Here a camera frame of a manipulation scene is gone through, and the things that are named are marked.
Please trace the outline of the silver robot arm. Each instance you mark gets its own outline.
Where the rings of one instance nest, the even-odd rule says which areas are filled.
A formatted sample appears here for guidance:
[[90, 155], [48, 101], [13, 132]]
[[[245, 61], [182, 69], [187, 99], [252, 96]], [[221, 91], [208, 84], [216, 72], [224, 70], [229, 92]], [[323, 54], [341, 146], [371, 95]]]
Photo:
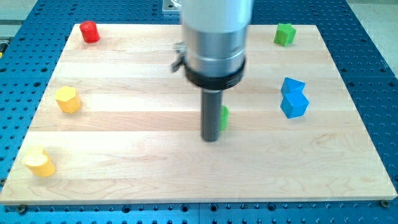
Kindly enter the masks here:
[[210, 91], [237, 85], [253, 0], [183, 0], [181, 6], [182, 42], [174, 46], [172, 72], [183, 66], [190, 82]]

